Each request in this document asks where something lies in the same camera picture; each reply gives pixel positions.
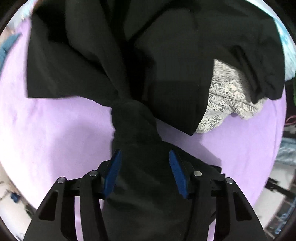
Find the blue object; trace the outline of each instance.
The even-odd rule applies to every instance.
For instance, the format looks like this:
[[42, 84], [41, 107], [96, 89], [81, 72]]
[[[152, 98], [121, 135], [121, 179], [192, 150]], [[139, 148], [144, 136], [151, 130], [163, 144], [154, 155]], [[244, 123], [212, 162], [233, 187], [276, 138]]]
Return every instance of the blue object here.
[[15, 41], [18, 39], [20, 34], [14, 34], [8, 37], [7, 40], [3, 42], [3, 44], [0, 46], [0, 73], [4, 65], [4, 61], [6, 59], [6, 56], [15, 43]]
[[186, 177], [173, 150], [170, 150], [169, 162], [178, 187], [178, 191], [183, 196], [183, 198], [187, 198], [188, 191]]
[[16, 193], [12, 192], [10, 195], [11, 199], [15, 202], [18, 203], [20, 200], [20, 195], [17, 195]]
[[293, 203], [291, 204], [289, 210], [286, 213], [282, 214], [282, 216], [280, 217], [281, 222], [279, 223], [277, 229], [274, 231], [274, 233], [276, 235], [278, 235], [281, 232], [282, 228], [286, 225], [289, 217], [291, 216], [292, 212], [295, 209], [295, 205], [296, 205], [296, 198], [294, 199]]
[[122, 154], [121, 151], [118, 151], [114, 157], [114, 159], [111, 159], [111, 167], [110, 170], [105, 177], [105, 182], [104, 182], [104, 191], [102, 192], [105, 197], [108, 197], [111, 192], [113, 192], [113, 188], [115, 185], [115, 180], [116, 177], [118, 176], [121, 162], [122, 162]]
[[296, 139], [282, 138], [276, 162], [296, 166]]

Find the black garment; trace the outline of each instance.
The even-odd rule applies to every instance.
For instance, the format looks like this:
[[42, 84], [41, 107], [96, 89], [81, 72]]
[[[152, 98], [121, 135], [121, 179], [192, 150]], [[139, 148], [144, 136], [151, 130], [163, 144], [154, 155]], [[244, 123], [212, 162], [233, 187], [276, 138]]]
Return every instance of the black garment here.
[[[122, 152], [122, 167], [102, 215], [112, 241], [181, 241], [185, 237], [192, 201], [184, 199], [169, 165], [169, 152], [196, 169], [206, 165], [178, 147], [163, 142], [150, 110], [138, 101], [118, 101], [112, 108], [115, 128], [112, 149]], [[215, 211], [215, 199], [212, 212]], [[207, 230], [209, 223], [200, 221]]]
[[29, 97], [118, 97], [192, 135], [214, 59], [242, 70], [252, 102], [278, 99], [284, 54], [268, 14], [242, 0], [44, 0], [32, 16]]

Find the blue gripper pad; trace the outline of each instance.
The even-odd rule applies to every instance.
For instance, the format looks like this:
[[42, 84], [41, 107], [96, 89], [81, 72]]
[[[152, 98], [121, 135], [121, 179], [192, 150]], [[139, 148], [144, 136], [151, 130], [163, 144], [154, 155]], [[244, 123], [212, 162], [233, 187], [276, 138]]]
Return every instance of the blue gripper pad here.
[[122, 154], [121, 151], [117, 151], [111, 158], [111, 167], [109, 169], [108, 174], [105, 177], [104, 181], [104, 190], [103, 194], [105, 197], [108, 197], [111, 192], [113, 192], [113, 188], [115, 185], [115, 180], [116, 177], [118, 176], [120, 167], [121, 167], [121, 162], [122, 162]]
[[183, 198], [187, 198], [187, 180], [182, 171], [178, 158], [173, 150], [170, 150], [169, 162], [178, 187], [178, 191], [183, 196]]

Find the light blue fabric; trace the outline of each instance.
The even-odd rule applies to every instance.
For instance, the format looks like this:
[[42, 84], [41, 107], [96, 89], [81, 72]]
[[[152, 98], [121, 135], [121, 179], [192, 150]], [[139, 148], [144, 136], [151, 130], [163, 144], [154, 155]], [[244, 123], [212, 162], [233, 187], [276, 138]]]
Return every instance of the light blue fabric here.
[[282, 138], [276, 162], [296, 166], [296, 139]]
[[263, 0], [246, 0], [262, 9], [268, 15], [274, 18], [278, 29], [285, 56], [285, 81], [292, 79], [296, 72], [296, 46], [293, 40], [276, 13]]
[[5, 58], [7, 56], [8, 51], [11, 49], [15, 41], [18, 39], [20, 34], [14, 34], [8, 37], [2, 45], [0, 46], [0, 73], [4, 65]]
[[15, 15], [12, 17], [12, 19], [9, 21], [7, 26], [11, 30], [15, 30], [18, 25], [25, 20], [26, 18], [31, 17], [33, 7], [35, 6], [35, 3], [37, 0], [28, 0], [24, 5], [21, 6], [21, 8], [15, 13]]

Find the floor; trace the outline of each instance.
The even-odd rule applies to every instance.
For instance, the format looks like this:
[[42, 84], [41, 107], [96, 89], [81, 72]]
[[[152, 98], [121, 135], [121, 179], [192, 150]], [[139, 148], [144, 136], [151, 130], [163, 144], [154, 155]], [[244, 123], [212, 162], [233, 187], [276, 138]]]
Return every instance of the floor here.
[[[270, 177], [279, 181], [279, 186], [289, 190], [293, 185], [294, 175], [295, 168], [283, 164], [275, 164]], [[254, 206], [254, 210], [263, 228], [268, 226], [274, 216], [278, 213], [284, 201], [285, 196], [281, 193], [272, 192], [268, 189], [262, 191]]]
[[0, 200], [0, 217], [15, 238], [22, 241], [31, 218], [25, 211], [24, 202], [14, 203], [10, 194], [5, 195], [7, 190], [17, 192], [0, 164], [0, 198], [3, 198]]

